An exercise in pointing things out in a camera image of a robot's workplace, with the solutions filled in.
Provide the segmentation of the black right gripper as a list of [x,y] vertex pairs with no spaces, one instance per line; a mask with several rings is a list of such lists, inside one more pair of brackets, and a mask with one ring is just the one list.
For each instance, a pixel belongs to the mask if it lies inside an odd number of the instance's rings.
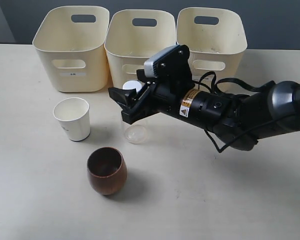
[[177,114],[181,98],[193,87],[190,50],[187,45],[177,45],[179,48],[165,59],[166,67],[158,78],[146,77],[144,69],[137,74],[139,80],[150,84],[124,83],[122,89],[108,88],[109,97],[123,108],[123,122],[133,124],[162,111]]

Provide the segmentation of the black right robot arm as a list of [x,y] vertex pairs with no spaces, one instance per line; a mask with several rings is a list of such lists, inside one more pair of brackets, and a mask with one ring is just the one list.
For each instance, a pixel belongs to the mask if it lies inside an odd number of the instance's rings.
[[214,71],[204,90],[193,80],[187,45],[156,53],[137,70],[141,90],[111,87],[109,96],[121,107],[121,118],[133,124],[163,113],[205,131],[225,148],[250,151],[260,139],[300,131],[300,84],[269,81],[260,87]]

